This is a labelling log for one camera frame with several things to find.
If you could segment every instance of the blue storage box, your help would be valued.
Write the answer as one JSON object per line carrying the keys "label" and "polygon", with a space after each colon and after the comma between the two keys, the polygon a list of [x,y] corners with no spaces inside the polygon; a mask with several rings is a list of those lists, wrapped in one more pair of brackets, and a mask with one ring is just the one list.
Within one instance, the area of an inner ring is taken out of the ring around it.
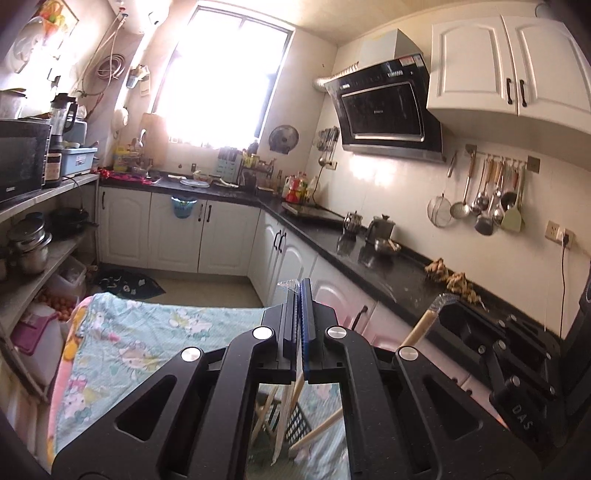
{"label": "blue storage box", "polygon": [[92,159],[98,148],[65,148],[61,151],[60,175],[87,173],[92,167]]}

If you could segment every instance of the plate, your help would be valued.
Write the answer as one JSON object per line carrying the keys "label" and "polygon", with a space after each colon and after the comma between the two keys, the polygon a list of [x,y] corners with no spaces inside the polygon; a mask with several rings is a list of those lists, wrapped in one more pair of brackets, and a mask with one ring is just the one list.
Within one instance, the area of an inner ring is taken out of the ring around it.
{"label": "plate", "polygon": [[199,189],[206,189],[209,187],[209,183],[201,180],[181,180],[181,184],[186,185],[187,187],[195,187]]}

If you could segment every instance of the cutting board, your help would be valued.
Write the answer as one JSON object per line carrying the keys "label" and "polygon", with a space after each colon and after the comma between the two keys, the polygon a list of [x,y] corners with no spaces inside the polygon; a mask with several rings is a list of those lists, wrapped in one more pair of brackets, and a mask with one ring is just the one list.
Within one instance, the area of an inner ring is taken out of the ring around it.
{"label": "cutting board", "polygon": [[154,113],[144,113],[139,130],[146,130],[144,135],[144,157],[154,160],[154,167],[158,168],[166,162],[168,150],[168,131],[166,119]]}

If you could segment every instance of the power cord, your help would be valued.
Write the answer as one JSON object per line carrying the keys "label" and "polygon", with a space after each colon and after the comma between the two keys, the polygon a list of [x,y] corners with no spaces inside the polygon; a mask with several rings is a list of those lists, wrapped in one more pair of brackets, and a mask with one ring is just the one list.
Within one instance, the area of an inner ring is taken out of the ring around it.
{"label": "power cord", "polygon": [[566,281],[564,279],[564,251],[569,244],[569,235],[567,233],[562,237],[562,256],[560,260],[562,270],[562,306],[560,307],[560,338],[562,338],[562,324],[564,320],[564,297],[566,296]]}

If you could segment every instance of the white wall cabinet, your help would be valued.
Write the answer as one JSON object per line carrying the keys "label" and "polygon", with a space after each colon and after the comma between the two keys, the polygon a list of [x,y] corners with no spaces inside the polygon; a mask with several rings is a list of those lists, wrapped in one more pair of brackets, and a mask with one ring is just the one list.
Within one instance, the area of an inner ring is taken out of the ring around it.
{"label": "white wall cabinet", "polygon": [[543,18],[503,21],[519,87],[519,115],[591,134],[591,67],[566,26]]}
{"label": "white wall cabinet", "polygon": [[429,109],[517,113],[515,73],[501,17],[433,25]]}
{"label": "white wall cabinet", "polygon": [[562,22],[437,24],[432,47],[427,108],[454,134],[591,170],[591,66]]}

